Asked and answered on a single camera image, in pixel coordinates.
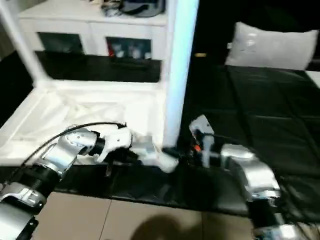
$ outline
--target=white drawer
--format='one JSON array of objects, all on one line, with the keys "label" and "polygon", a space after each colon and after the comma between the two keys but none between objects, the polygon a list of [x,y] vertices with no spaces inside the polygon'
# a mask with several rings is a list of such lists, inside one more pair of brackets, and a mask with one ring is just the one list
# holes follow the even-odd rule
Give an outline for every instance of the white drawer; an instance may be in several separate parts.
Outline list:
[{"label": "white drawer", "polygon": [[78,34],[85,54],[96,54],[95,43],[92,39],[90,26],[87,22],[47,20],[47,19],[20,19],[20,24],[25,32],[32,49],[43,51],[44,46],[37,33],[65,33]]},{"label": "white drawer", "polygon": [[108,56],[106,37],[151,40],[152,59],[163,60],[166,27],[118,23],[90,23],[97,54]]}]

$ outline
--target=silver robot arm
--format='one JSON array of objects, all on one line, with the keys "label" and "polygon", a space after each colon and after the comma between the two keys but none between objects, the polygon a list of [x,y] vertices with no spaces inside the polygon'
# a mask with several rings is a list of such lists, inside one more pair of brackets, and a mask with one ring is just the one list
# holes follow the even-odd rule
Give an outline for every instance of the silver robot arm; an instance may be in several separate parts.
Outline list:
[{"label": "silver robot arm", "polygon": [[104,138],[86,128],[61,136],[30,168],[23,169],[17,180],[0,191],[0,240],[31,239],[38,225],[34,215],[42,210],[78,155],[106,158],[109,152],[128,149],[131,143],[132,134],[126,127]]},{"label": "silver robot arm", "polygon": [[300,240],[282,214],[280,187],[273,171],[242,145],[222,146],[221,167],[238,182],[256,240]]}]

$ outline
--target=black cable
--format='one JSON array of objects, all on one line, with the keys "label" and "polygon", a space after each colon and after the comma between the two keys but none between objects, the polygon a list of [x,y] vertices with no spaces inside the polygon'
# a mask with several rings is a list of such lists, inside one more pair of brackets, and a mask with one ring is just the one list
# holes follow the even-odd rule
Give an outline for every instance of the black cable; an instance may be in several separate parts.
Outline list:
[{"label": "black cable", "polygon": [[48,141],[46,141],[45,143],[43,143],[41,146],[39,146],[33,153],[31,153],[23,162],[22,164],[15,169],[12,174],[9,176],[9,178],[4,182],[5,185],[10,184],[12,182],[12,180],[14,179],[14,177],[17,175],[17,173],[23,169],[26,166],[26,163],[34,156],[36,155],[41,149],[43,149],[45,146],[47,146],[49,143],[51,143],[53,140],[66,135],[72,131],[81,129],[81,128],[86,128],[86,127],[90,127],[90,126],[95,126],[95,125],[117,125],[118,128],[122,128],[125,125],[121,124],[121,123],[117,123],[117,122],[108,122],[108,121],[100,121],[100,122],[91,122],[91,123],[86,123],[86,124],[81,124],[78,126],[74,126],[71,128],[68,128],[67,130],[60,132],[59,134],[53,136],[52,138],[50,138]]},{"label": "black cable", "polygon": [[227,140],[229,142],[231,142],[232,144],[237,144],[237,145],[242,145],[244,146],[245,148],[249,149],[252,153],[254,153],[255,155],[259,155],[258,152],[251,146],[248,146],[246,144],[243,144],[241,141],[233,138],[233,137],[230,137],[230,136],[225,136],[225,135],[219,135],[219,134],[214,134],[214,133],[203,133],[203,136],[212,136],[214,138],[218,138],[218,139],[224,139],[224,140]]}]

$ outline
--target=white fabric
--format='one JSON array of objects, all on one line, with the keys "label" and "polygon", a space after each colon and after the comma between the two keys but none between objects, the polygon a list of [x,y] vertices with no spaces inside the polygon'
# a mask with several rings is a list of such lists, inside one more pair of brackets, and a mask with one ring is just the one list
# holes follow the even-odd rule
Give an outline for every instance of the white fabric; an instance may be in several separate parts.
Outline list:
[{"label": "white fabric", "polygon": [[311,61],[318,31],[264,31],[237,22],[226,65],[304,70]]}]

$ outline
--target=white shelf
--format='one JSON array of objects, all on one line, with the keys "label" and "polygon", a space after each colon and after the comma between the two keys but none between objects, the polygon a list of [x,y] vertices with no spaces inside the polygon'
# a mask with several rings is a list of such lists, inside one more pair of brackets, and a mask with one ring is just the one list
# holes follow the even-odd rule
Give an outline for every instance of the white shelf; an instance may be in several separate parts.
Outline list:
[{"label": "white shelf", "polygon": [[86,21],[96,23],[166,26],[167,15],[133,17],[128,15],[106,17],[100,6],[86,0],[47,0],[19,13],[20,19]]}]

